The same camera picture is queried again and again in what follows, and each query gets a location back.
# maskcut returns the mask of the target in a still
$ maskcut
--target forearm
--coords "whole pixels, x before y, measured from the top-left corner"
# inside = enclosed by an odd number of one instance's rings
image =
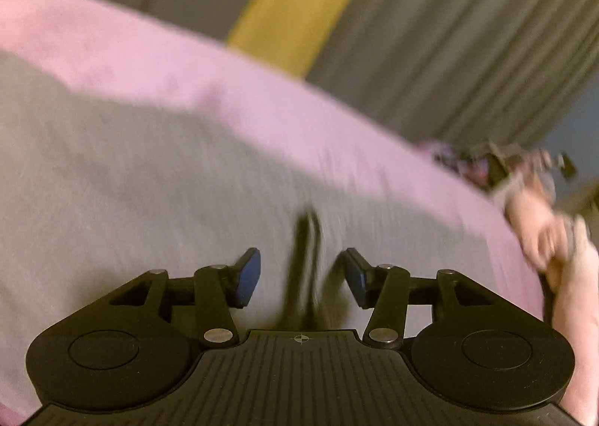
[[[564,266],[553,327],[565,336],[576,357],[561,406],[581,424],[594,426],[599,396],[599,269]]]

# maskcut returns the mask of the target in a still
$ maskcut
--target metal screw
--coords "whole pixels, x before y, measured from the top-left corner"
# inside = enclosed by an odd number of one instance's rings
[[[370,336],[370,339],[380,343],[391,343],[399,337],[394,329],[388,327],[377,327],[371,330],[368,336]]]
[[[214,327],[204,333],[204,339],[212,343],[224,343],[233,338],[233,333],[223,327]]]

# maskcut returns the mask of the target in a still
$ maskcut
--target curtain fold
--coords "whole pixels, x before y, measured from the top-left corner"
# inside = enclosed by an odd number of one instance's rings
[[[411,141],[530,144],[597,68],[599,0],[352,0],[308,81]]]

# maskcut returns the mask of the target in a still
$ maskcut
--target yellow stripe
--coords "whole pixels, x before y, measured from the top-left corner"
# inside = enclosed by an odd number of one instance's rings
[[[251,0],[229,45],[304,77],[350,0]]]

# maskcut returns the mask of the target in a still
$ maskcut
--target pink fabric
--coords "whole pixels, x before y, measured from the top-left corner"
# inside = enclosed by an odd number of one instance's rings
[[[314,87],[101,0],[0,0],[0,49],[73,90],[202,113],[330,184],[484,236],[501,294],[542,316],[538,277],[483,194]]]

